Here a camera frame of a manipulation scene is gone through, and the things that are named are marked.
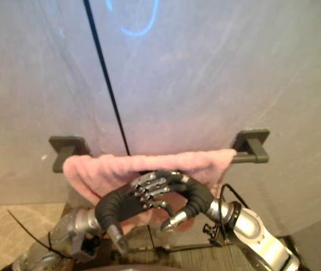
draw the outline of marble floor tile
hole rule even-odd
[[[34,240],[8,214],[9,209],[40,238],[59,220],[64,203],[0,206],[0,269],[25,252]]]

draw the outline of black line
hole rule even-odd
[[[112,103],[113,108],[114,108],[116,120],[118,121],[120,133],[122,134],[125,150],[127,152],[127,155],[130,156],[131,153],[129,152],[127,139],[125,138],[125,133],[124,133],[124,129],[123,129],[122,120],[120,119],[120,114],[119,114],[119,111],[118,111],[118,107],[116,106],[116,101],[115,101],[113,89],[111,87],[110,78],[109,78],[109,75],[108,75],[108,70],[107,70],[106,65],[105,65],[105,60],[104,60],[102,48],[100,47],[100,41],[99,41],[99,37],[98,37],[97,28],[96,28],[95,22],[94,22],[92,8],[90,7],[89,0],[83,0],[83,2],[84,2],[85,10],[86,10],[86,15],[88,16],[89,25],[90,25],[90,28],[92,30],[92,35],[93,35],[95,47],[97,49],[99,61],[100,61],[100,64],[102,66],[102,70],[103,70],[104,78],[105,78],[105,81],[106,81],[106,85],[108,87],[111,103]]]
[[[153,236],[151,235],[151,230],[150,230],[149,224],[147,225],[147,228],[148,228],[149,237],[150,237],[150,240],[151,240],[151,245],[153,246],[153,248],[155,248],[154,241],[153,241]]]

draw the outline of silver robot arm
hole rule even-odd
[[[238,246],[256,270],[297,271],[299,259],[265,228],[260,217],[238,202],[222,203],[222,219],[229,241]],[[220,223],[219,200],[205,213]]]
[[[70,271],[75,261],[85,263],[95,258],[102,233],[94,209],[74,209],[40,239],[42,244],[34,243],[3,270]]]

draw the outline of pink towel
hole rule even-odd
[[[133,181],[140,171],[182,171],[206,184],[216,195],[220,188],[223,173],[236,154],[233,149],[218,151],[184,152],[176,155],[125,156],[102,155],[92,158],[89,155],[71,156],[63,166],[66,179],[71,186],[94,205],[109,192]],[[185,200],[180,195],[169,193],[163,196],[173,206],[180,209]],[[124,232],[135,225],[150,222],[161,223],[167,218],[164,210],[152,209],[122,223]],[[183,229],[190,223],[184,223]]]

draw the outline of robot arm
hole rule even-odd
[[[224,202],[221,208],[229,241],[241,249],[256,270],[298,270],[299,259],[270,234],[254,211],[238,202]],[[206,216],[220,223],[218,199],[212,201]]]
[[[157,199],[171,191],[188,200],[177,213],[167,202]],[[256,270],[297,271],[300,268],[298,258],[267,231],[255,212],[238,202],[220,205],[205,185],[187,175],[156,171],[107,194],[95,209],[75,209],[65,215],[48,236],[41,239],[43,245],[35,243],[3,270],[72,270],[75,261],[87,262],[95,257],[99,236],[104,233],[125,256],[127,243],[119,222],[151,208],[168,212],[170,218],[162,224],[162,230],[177,227],[201,212],[216,223],[218,230],[223,224],[228,241],[242,250]]]

